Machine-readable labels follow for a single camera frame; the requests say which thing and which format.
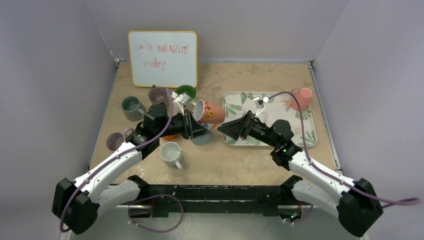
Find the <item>light blue mug back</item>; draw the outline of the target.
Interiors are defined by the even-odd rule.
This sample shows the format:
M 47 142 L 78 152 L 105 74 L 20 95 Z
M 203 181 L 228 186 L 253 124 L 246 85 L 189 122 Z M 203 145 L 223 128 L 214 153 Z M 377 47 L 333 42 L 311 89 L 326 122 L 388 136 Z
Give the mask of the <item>light blue mug back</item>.
M 209 123 L 203 123 L 202 126 L 205 129 L 208 129 L 211 132 L 211 125 Z M 211 133 L 209 135 L 205 135 L 203 137 L 199 137 L 196 139 L 191 139 L 191 142 L 195 145 L 206 145 L 211 139 Z

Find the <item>light blue mug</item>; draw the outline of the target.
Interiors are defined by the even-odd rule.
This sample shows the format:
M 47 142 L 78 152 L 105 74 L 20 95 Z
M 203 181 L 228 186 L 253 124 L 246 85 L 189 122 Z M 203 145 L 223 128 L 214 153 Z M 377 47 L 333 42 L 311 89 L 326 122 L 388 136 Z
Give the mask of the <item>light blue mug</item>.
M 159 154 L 163 162 L 168 167 L 183 170 L 183 155 L 181 147 L 176 142 L 167 142 L 163 144 L 159 150 Z
M 202 126 L 205 129 L 208 129 L 211 132 L 211 125 L 209 123 L 203 123 Z M 211 139 L 211 133 L 209 135 L 205 135 L 203 137 L 199 137 L 196 139 L 191 139 L 191 142 L 195 145 L 206 145 Z

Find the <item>pink mug front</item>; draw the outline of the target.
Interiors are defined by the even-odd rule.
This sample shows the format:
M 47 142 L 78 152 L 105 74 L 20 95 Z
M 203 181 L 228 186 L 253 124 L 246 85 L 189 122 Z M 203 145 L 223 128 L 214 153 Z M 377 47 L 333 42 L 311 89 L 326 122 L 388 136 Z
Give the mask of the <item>pink mug front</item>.
M 192 116 L 197 122 L 208 124 L 210 130 L 213 130 L 225 121 L 226 112 L 222 107 L 200 99 L 194 104 Z

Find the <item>pink mug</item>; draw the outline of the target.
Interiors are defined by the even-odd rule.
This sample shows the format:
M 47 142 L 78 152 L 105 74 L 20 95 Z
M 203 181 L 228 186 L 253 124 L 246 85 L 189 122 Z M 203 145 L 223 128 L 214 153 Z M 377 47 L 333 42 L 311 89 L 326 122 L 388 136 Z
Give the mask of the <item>pink mug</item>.
M 194 104 L 192 116 L 197 122 L 208 124 L 210 130 L 213 130 L 225 121 L 226 112 L 222 107 L 200 99 Z
M 291 93 L 297 99 L 300 107 L 298 107 L 294 98 L 292 98 L 290 102 L 290 106 L 292 109 L 296 111 L 304 111 L 310 104 L 313 96 L 313 92 L 309 88 L 293 88 Z

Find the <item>bright orange mug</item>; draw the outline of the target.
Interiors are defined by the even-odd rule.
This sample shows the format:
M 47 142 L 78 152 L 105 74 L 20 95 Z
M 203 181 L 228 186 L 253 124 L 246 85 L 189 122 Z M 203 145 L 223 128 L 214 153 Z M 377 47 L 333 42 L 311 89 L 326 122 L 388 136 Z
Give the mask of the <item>bright orange mug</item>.
M 168 136 L 164 136 L 162 137 L 165 141 L 172 141 L 175 140 L 176 138 L 178 138 L 179 135 L 178 134 L 173 134 L 173 135 L 168 135 Z

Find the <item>light blue mug front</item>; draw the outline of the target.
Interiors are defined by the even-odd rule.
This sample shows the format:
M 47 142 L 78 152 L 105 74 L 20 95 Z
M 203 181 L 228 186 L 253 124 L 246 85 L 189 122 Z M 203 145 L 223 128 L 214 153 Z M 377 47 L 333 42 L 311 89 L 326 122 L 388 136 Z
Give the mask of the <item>light blue mug front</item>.
M 163 162 L 168 167 L 183 170 L 183 155 L 181 147 L 176 142 L 167 142 L 163 144 L 159 150 L 159 154 Z

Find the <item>cream illustrated mug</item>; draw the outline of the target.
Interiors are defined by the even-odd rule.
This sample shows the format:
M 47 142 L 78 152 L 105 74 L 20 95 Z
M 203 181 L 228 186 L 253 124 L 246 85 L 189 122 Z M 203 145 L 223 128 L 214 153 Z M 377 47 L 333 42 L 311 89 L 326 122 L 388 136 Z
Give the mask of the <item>cream illustrated mug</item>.
M 185 105 L 185 106 L 186 106 L 189 110 L 193 110 L 193 109 L 194 109 L 194 107 L 195 107 L 195 103 L 197 102 L 197 99 L 196 99 L 197 91 L 196 91 L 196 89 L 195 89 L 193 86 L 188 85 L 188 84 L 181 85 L 181 86 L 179 86 L 179 87 L 175 90 L 175 92 L 176 92 L 178 95 L 186 93 L 186 94 L 189 96 L 189 100 L 187 101 L 187 103 L 186 103 L 186 105 Z

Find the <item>purple mug black handle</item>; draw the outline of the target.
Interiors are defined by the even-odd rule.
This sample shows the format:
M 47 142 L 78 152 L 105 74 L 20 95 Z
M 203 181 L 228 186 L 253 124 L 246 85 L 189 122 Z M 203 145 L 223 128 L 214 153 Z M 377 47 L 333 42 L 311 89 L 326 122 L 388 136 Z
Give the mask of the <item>purple mug black handle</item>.
M 151 105 L 163 104 L 167 110 L 170 109 L 169 95 L 165 88 L 160 86 L 151 88 L 148 92 L 148 98 L 151 102 Z

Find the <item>grey-green ceramic mug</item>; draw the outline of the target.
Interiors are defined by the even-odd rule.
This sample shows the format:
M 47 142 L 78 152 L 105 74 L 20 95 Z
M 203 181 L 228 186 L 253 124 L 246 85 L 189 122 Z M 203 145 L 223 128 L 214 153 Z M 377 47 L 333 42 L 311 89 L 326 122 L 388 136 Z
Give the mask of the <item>grey-green ceramic mug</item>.
M 141 121 L 144 118 L 146 108 L 136 96 L 127 96 L 121 102 L 121 109 L 129 121 Z

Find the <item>pink mug back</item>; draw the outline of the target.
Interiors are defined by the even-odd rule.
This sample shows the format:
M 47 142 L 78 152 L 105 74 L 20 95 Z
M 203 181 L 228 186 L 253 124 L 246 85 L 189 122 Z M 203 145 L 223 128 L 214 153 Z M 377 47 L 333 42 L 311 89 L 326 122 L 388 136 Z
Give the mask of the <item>pink mug back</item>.
M 309 88 L 293 88 L 291 93 L 297 99 L 300 107 L 298 107 L 294 98 L 292 98 L 290 102 L 290 106 L 292 109 L 296 111 L 304 111 L 310 104 L 313 96 L 313 92 Z

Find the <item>lilac ribbed mug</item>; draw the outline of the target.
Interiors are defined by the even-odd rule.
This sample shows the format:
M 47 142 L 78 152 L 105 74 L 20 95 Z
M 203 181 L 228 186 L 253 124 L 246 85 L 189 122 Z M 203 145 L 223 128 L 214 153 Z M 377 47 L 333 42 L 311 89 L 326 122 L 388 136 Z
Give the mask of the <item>lilac ribbed mug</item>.
M 132 127 L 127 127 L 124 131 L 111 133 L 106 138 L 106 141 L 105 141 L 106 148 L 111 152 L 116 151 L 122 145 L 122 143 L 125 142 L 126 138 L 133 131 L 134 129 Z

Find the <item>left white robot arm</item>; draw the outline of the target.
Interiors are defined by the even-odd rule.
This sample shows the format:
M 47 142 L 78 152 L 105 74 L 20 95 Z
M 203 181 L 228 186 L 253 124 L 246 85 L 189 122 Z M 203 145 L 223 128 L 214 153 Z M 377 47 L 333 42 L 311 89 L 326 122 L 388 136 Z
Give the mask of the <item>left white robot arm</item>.
M 160 138 L 181 135 L 191 140 L 209 133 L 187 109 L 168 116 L 164 104 L 150 106 L 143 120 L 108 158 L 74 180 L 63 178 L 57 183 L 52 213 L 60 220 L 60 232 L 81 234 L 91 227 L 105 204 L 101 194 L 117 177 L 150 155 L 159 146 Z

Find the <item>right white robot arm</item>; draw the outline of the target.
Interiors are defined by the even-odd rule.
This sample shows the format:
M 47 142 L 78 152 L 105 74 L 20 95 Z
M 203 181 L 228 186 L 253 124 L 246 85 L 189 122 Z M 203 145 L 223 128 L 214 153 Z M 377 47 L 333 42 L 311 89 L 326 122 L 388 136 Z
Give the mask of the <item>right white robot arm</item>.
M 369 181 L 343 176 L 312 159 L 306 150 L 293 143 L 294 133 L 287 120 L 278 119 L 267 126 L 248 111 L 217 130 L 233 140 L 252 137 L 273 147 L 270 155 L 279 167 L 306 178 L 281 189 L 284 202 L 292 204 L 298 200 L 317 206 L 335 216 L 356 237 L 364 236 L 383 214 Z

